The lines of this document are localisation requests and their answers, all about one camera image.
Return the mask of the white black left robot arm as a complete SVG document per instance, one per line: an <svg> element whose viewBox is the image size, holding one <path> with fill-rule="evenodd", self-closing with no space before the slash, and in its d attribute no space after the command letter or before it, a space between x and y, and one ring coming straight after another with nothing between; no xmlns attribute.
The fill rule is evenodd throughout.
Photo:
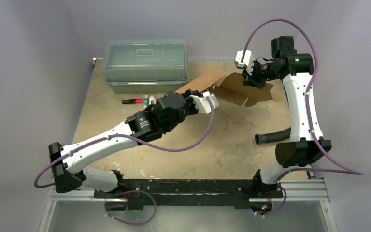
<svg viewBox="0 0 371 232"><path fill-rule="evenodd" d="M168 152L181 152L194 148L202 142L198 139L185 148L164 148L151 144L171 132L187 116L198 113L214 116L219 106L216 96L206 91L187 90L179 94L169 92L145 109L136 112L114 128L83 142L49 146L51 164L57 193L66 193L79 187L107 192L114 198L123 195L125 183L117 170L104 171L91 164L104 157L129 148L146 145Z"/></svg>

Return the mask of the clear plastic storage bin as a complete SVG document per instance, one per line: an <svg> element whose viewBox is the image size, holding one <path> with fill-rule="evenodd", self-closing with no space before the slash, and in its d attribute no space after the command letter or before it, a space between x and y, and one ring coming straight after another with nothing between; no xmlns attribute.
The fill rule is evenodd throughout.
<svg viewBox="0 0 371 232"><path fill-rule="evenodd" d="M115 93L176 91L188 83L187 65L183 39L111 40L102 58Z"/></svg>

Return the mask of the brown cardboard box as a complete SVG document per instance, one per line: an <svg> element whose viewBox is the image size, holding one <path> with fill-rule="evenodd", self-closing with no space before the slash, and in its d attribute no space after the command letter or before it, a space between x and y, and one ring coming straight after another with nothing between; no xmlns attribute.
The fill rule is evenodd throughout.
<svg viewBox="0 0 371 232"><path fill-rule="evenodd" d="M263 89L243 85L244 78L238 72L225 75L219 69L211 69L183 87L176 90L177 93L184 93L186 90L213 93L218 98L236 105L252 107L258 102L274 101L281 102L284 96L272 92L273 85L267 83Z"/></svg>

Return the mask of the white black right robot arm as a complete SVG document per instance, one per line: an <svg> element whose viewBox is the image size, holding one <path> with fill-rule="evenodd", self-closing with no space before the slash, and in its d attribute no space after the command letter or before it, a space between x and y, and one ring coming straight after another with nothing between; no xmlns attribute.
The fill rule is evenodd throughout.
<svg viewBox="0 0 371 232"><path fill-rule="evenodd" d="M312 119L316 115L312 84L314 63L311 54L298 53L292 36L281 36L271 42L272 58L261 64L252 52L237 52L235 64L242 69L243 85L264 88L270 80L282 80L290 110L291 127L289 142L278 143L275 160L256 172L249 190L263 197L277 188L278 178L297 168L306 167L318 161L323 153L331 149L331 141Z"/></svg>

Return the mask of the red black marker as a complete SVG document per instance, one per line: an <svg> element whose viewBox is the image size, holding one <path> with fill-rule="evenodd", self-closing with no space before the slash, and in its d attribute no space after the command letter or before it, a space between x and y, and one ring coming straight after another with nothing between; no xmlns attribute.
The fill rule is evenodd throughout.
<svg viewBox="0 0 371 232"><path fill-rule="evenodd" d="M141 103L143 103L142 98L122 100L122 104L141 104Z"/></svg>

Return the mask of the green white marker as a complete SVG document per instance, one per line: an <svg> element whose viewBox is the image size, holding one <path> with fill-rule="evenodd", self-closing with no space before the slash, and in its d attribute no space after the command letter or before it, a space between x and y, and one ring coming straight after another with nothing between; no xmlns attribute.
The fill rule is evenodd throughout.
<svg viewBox="0 0 371 232"><path fill-rule="evenodd" d="M143 99L143 107L146 108L149 105L149 95L145 94Z"/></svg>

